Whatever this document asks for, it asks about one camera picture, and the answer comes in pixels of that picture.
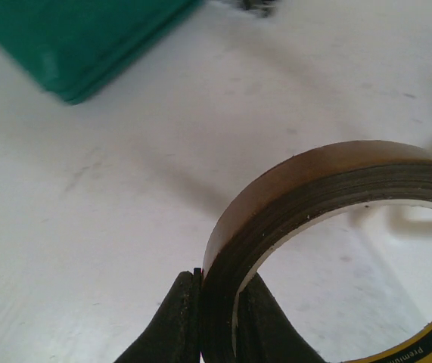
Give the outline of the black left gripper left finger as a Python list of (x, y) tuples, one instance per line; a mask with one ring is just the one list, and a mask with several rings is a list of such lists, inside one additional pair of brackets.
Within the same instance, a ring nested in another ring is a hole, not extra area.
[(179, 273), (149, 325), (116, 363), (199, 362), (200, 286), (200, 268)]

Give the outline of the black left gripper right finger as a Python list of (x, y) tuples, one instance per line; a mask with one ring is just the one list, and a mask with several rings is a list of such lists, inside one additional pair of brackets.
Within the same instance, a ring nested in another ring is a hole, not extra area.
[(259, 275), (239, 295), (236, 360), (319, 363), (324, 359), (294, 329)]

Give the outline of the brown packing tape roll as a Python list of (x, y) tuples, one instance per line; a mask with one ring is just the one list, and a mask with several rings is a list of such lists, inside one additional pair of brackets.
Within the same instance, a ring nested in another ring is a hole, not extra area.
[(221, 215), (204, 254), (204, 361), (238, 362), (239, 295), (287, 239), (353, 207), (432, 208), (432, 153), (391, 141), (348, 141), (291, 157), (248, 185)]

